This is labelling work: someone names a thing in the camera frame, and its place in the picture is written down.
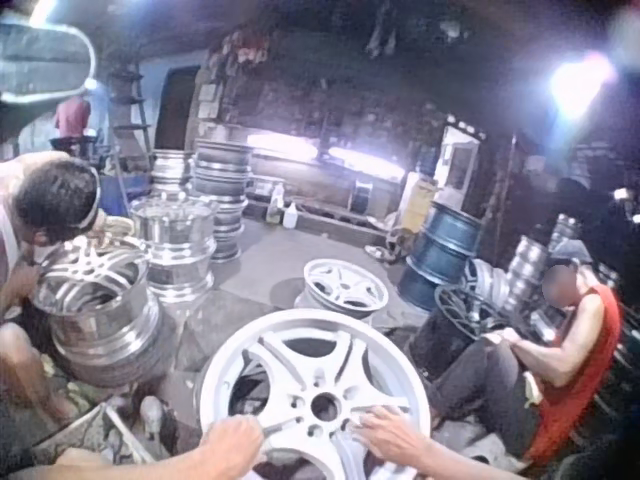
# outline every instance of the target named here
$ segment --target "ceiling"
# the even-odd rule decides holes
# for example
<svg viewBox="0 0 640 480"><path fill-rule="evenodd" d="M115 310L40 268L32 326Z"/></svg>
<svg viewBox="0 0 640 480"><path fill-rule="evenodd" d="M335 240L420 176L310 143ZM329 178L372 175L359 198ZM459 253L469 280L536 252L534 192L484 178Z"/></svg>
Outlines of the ceiling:
<svg viewBox="0 0 640 480"><path fill-rule="evenodd" d="M30 11L35 0L15 0ZM244 24L331 28L337 6L351 16L349 35L367 37L381 0L58 0L54 22L81 28L108 47L139 41L145 56L203 48ZM606 17L621 0L394 0L408 48L428 49L425 24L456 19L476 47L497 44L527 52L601 40Z"/></svg>

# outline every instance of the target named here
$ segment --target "gray pants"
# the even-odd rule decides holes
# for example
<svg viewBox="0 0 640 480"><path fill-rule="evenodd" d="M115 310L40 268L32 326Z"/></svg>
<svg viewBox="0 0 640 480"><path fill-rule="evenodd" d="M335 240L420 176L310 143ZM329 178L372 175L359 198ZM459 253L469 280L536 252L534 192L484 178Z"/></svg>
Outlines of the gray pants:
<svg viewBox="0 0 640 480"><path fill-rule="evenodd" d="M535 406L527 403L523 368L511 348L480 338L430 386L431 407L444 419L476 414L497 433L507 451L522 458L540 424Z"/></svg>

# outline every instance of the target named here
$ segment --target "fluorescent light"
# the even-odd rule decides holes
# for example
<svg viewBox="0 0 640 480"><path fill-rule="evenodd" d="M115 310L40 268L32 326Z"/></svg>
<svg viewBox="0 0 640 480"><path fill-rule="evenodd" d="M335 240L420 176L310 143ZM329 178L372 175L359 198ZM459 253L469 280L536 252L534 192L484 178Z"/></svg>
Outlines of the fluorescent light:
<svg viewBox="0 0 640 480"><path fill-rule="evenodd" d="M95 78L87 78L84 81L84 88L86 88L87 90L95 90L96 88L98 88L98 82Z"/></svg>
<svg viewBox="0 0 640 480"><path fill-rule="evenodd" d="M247 137L247 144L258 149L257 153L281 156L290 160L313 160L318 149L307 140L280 133L257 133Z"/></svg>
<svg viewBox="0 0 640 480"><path fill-rule="evenodd" d="M374 177L399 180L405 173L402 167L393 162L354 150L332 147L329 149L329 155L343 160L344 166L351 170L373 175Z"/></svg>
<svg viewBox="0 0 640 480"><path fill-rule="evenodd" d="M626 200L631 197L631 193L628 188L619 188L613 192L613 198L616 200Z"/></svg>
<svg viewBox="0 0 640 480"><path fill-rule="evenodd" d="M31 13L29 24L33 27L39 27L46 23L55 6L56 0L39 0Z"/></svg>
<svg viewBox="0 0 640 480"><path fill-rule="evenodd" d="M551 78L551 93L560 112L567 118L584 115L605 82L615 71L602 55L592 54L582 62L565 63Z"/></svg>

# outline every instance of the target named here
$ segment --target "leg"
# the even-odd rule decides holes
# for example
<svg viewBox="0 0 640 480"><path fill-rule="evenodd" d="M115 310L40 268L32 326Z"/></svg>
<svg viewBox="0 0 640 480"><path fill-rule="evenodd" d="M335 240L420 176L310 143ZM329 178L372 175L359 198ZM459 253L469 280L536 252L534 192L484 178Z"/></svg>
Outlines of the leg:
<svg viewBox="0 0 640 480"><path fill-rule="evenodd" d="M38 351L15 323L0 327L0 381L14 399L42 409L53 419L67 420L76 411L63 396L52 394Z"/></svg>
<svg viewBox="0 0 640 480"><path fill-rule="evenodd" d="M500 435L506 450L522 458L538 431L540 416L527 405L523 369L509 345L501 342L488 352L482 424Z"/></svg>
<svg viewBox="0 0 640 480"><path fill-rule="evenodd" d="M477 410L484 394L489 352L495 344L480 338L470 345L441 376L427 386L427 396L436 416L459 420Z"/></svg>

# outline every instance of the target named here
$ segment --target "red object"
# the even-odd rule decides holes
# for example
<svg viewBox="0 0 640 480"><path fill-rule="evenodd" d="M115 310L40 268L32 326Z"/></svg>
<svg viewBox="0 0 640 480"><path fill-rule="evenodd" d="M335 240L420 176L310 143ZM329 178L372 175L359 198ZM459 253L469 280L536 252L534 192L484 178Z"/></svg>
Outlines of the red object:
<svg viewBox="0 0 640 480"><path fill-rule="evenodd" d="M60 137L81 137L89 124L91 104L82 97L72 97L58 105L56 125Z"/></svg>
<svg viewBox="0 0 640 480"><path fill-rule="evenodd" d="M542 465L549 462L569 438L580 417L600 388L620 337L622 315L613 291L597 285L589 293L600 295L604 303L604 321L593 351L573 381L561 388L543 383L544 399L539 405L540 427L526 458Z"/></svg>

